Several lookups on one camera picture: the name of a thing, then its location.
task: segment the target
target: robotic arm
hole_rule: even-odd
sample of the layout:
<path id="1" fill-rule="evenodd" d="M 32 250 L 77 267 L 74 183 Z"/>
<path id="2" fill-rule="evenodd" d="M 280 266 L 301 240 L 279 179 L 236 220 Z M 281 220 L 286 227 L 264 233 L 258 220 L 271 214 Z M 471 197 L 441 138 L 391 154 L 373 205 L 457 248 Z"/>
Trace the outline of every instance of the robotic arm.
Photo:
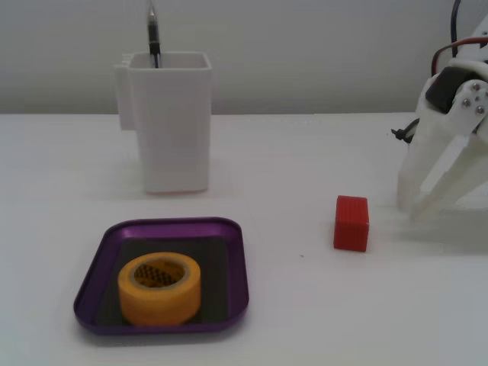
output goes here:
<path id="1" fill-rule="evenodd" d="M 485 37 L 487 32 L 488 16 L 473 36 Z M 397 189 L 399 208 L 414 220 L 437 214 L 488 181 L 487 60 L 485 43 L 462 46 L 448 67 L 431 77 L 422 90 L 416 109 L 418 125 L 404 136 L 411 143 Z M 429 194 L 420 198 L 421 184 L 458 135 L 468 136 L 468 144 Z"/>

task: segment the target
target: red cube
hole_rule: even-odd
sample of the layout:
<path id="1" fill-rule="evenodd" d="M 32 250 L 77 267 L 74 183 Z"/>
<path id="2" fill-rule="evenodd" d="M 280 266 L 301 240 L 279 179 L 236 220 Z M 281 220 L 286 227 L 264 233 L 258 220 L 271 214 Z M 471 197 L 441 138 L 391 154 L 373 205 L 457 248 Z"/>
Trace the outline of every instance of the red cube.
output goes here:
<path id="1" fill-rule="evenodd" d="M 338 196 L 335 209 L 334 248 L 366 252 L 368 245 L 368 199 Z"/>

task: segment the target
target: tape roll hole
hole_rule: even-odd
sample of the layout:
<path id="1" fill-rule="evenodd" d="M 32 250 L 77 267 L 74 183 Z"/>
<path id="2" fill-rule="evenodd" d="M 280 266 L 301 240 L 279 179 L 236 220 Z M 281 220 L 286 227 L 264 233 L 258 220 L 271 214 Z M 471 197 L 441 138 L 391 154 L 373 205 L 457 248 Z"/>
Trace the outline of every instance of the tape roll hole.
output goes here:
<path id="1" fill-rule="evenodd" d="M 185 272 L 185 267 L 180 263 L 156 259 L 137 267 L 134 280 L 144 287 L 168 287 L 179 282 Z"/>

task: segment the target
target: white wall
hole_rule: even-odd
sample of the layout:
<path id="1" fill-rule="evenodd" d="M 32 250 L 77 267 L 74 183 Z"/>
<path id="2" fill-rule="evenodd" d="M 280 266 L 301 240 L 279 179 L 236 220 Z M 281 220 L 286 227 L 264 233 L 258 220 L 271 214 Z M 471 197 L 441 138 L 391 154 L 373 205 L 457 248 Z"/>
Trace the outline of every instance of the white wall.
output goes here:
<path id="1" fill-rule="evenodd" d="M 163 48 L 208 53 L 216 114 L 412 111 L 452 2 L 155 0 Z M 145 21 L 145 0 L 2 0 L 0 112 L 115 113 Z"/>

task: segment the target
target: red wire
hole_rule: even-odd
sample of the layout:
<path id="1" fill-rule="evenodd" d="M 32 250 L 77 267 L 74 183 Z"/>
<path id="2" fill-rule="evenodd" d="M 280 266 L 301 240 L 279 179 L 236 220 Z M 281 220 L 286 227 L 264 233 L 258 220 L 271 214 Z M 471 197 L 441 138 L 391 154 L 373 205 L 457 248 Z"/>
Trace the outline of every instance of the red wire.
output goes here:
<path id="1" fill-rule="evenodd" d="M 463 46 L 465 44 L 479 44 L 479 43 L 488 43 L 488 37 L 473 37 L 473 38 L 466 38 L 464 40 L 458 40 L 457 42 L 451 43 L 446 47 L 442 47 L 436 53 L 434 53 L 434 57 L 432 58 L 432 76 L 437 74 L 437 62 L 438 58 L 443 51 L 446 51 L 448 48 Z"/>

